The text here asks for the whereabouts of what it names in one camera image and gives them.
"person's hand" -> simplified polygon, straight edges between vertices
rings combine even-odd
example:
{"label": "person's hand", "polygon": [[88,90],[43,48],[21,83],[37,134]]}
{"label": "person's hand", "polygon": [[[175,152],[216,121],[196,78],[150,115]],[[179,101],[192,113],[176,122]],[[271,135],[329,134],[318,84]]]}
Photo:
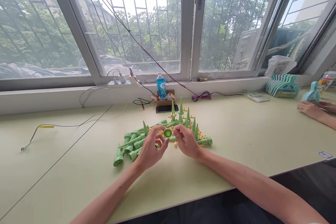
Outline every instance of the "person's hand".
{"label": "person's hand", "polygon": [[320,101],[320,104],[318,105],[320,108],[327,110],[331,113],[336,114],[336,105],[334,103],[328,102],[328,101]]}
{"label": "person's hand", "polygon": [[197,159],[202,151],[202,148],[196,142],[193,131],[187,129],[182,124],[178,124],[174,127],[173,132],[176,136],[178,147],[183,152],[183,154]]}
{"label": "person's hand", "polygon": [[[134,162],[142,172],[155,165],[167,149],[169,139],[165,140],[161,134],[157,133],[159,130],[165,129],[166,127],[163,125],[155,125],[145,138],[139,156]],[[157,139],[162,141],[162,146],[158,150],[155,148],[155,143],[158,142]]]}
{"label": "person's hand", "polygon": [[300,101],[297,105],[297,109],[300,112],[314,118],[315,120],[320,120],[326,113],[321,110],[316,104],[310,103],[308,101]]}

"plastic bag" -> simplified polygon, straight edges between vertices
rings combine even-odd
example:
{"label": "plastic bag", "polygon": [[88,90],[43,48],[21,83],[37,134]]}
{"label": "plastic bag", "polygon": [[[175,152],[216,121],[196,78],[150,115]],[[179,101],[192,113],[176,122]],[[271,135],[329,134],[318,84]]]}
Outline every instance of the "plastic bag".
{"label": "plastic bag", "polygon": [[296,66],[297,62],[281,55],[274,55],[268,61],[265,76],[272,77],[274,74],[286,74]]}

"plastic container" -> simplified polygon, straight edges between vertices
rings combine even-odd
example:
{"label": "plastic container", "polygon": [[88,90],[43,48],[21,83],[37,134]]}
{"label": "plastic container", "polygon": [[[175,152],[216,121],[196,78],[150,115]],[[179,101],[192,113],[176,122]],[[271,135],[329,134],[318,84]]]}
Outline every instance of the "plastic container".
{"label": "plastic container", "polygon": [[318,92],[321,94],[324,93],[335,79],[336,79],[335,71],[325,72],[322,78],[318,81],[317,86]]}
{"label": "plastic container", "polygon": [[160,72],[157,73],[156,85],[157,85],[157,90],[159,92],[159,99],[167,100],[166,80],[162,77],[162,73]]}

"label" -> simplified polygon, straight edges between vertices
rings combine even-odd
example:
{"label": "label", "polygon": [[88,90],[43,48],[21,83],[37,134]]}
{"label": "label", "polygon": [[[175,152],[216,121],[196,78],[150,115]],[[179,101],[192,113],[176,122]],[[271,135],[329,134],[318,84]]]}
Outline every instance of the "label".
{"label": "label", "polygon": [[324,157],[325,159],[330,159],[333,158],[333,156],[331,154],[329,154],[328,152],[319,152],[319,154]]}
{"label": "label", "polygon": [[288,61],[286,62],[282,62],[282,63],[278,63],[277,66],[274,69],[274,73],[273,74],[282,74],[286,68],[286,66],[288,65]]}
{"label": "label", "polygon": [[332,78],[322,78],[318,81],[317,91],[324,93],[326,89],[330,86],[334,79]]}
{"label": "label", "polygon": [[39,128],[54,128],[53,125],[41,125]]}

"light green desk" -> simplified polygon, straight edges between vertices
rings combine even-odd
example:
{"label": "light green desk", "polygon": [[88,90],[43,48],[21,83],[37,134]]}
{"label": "light green desk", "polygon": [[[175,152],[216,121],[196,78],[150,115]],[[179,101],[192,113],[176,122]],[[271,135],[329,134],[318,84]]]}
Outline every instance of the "light green desk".
{"label": "light green desk", "polygon": [[[266,176],[336,156],[336,131],[296,111],[298,100],[272,98],[255,103],[243,96],[215,96],[194,103],[184,99],[202,133],[213,138],[212,152],[245,164]],[[113,106],[109,112],[122,110]],[[68,223],[130,165],[113,167],[123,135],[152,125],[168,113],[155,105],[128,105],[124,113],[104,115],[26,194],[0,224]],[[157,165],[129,189],[109,223],[120,222],[233,189],[215,172],[184,156],[173,143]]]}
{"label": "light green desk", "polygon": [[96,115],[80,127],[40,128],[40,124],[75,125],[110,106],[6,115],[0,117],[0,219],[34,186],[64,153],[97,121]]}

